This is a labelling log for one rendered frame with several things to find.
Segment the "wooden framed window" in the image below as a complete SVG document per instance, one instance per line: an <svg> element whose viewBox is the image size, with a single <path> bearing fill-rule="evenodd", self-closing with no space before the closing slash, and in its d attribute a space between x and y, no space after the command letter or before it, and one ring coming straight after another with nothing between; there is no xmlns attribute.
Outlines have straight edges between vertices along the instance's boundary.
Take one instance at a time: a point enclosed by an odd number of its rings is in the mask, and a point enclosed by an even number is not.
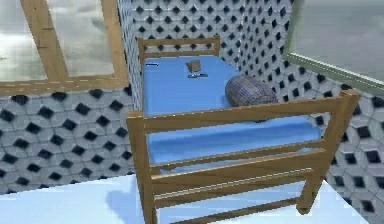
<svg viewBox="0 0 384 224"><path fill-rule="evenodd" d="M128 84L116 0L0 0L0 96Z"/></svg>

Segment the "small brown grey box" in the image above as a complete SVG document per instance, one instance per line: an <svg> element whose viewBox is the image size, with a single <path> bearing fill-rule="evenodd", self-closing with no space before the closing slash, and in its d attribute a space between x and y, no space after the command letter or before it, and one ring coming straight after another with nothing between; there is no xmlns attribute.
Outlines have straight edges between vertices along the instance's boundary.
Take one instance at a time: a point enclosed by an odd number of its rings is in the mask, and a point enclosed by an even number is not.
<svg viewBox="0 0 384 224"><path fill-rule="evenodd" d="M186 63L186 66L190 72L199 72L201 70L201 64L199 60L192 60Z"/></svg>

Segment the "grey checked pillow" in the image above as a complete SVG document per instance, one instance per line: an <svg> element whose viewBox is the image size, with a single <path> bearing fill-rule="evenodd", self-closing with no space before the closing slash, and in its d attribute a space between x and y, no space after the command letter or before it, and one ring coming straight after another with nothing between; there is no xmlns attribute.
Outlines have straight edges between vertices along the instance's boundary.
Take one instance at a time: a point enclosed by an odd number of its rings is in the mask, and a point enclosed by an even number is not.
<svg viewBox="0 0 384 224"><path fill-rule="evenodd" d="M248 75L232 77L225 86L225 95L233 107L278 102L267 84Z"/></svg>

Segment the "pale green framed window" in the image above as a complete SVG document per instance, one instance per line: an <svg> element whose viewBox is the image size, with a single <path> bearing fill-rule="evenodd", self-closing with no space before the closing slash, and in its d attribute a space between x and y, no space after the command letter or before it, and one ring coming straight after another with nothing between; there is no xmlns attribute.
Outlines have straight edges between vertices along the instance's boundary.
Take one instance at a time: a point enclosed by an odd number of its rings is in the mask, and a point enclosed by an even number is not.
<svg viewBox="0 0 384 224"><path fill-rule="evenodd" d="M384 97L384 0L295 0L284 57Z"/></svg>

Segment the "wooden bed with blue mattress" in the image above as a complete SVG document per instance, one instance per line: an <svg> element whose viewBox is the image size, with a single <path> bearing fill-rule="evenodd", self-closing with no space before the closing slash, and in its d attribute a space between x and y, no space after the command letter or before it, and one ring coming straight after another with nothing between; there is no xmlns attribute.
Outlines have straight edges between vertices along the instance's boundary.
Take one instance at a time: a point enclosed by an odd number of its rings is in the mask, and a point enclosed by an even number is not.
<svg viewBox="0 0 384 224"><path fill-rule="evenodd" d="M295 206L310 212L359 94L233 107L225 86L235 69L219 50L152 52L139 39L143 106L126 123L145 224L161 208L303 182L298 196L172 224L210 222ZM201 70L186 63L199 60ZM158 63L159 66L146 66ZM188 78L205 73L208 77Z"/></svg>

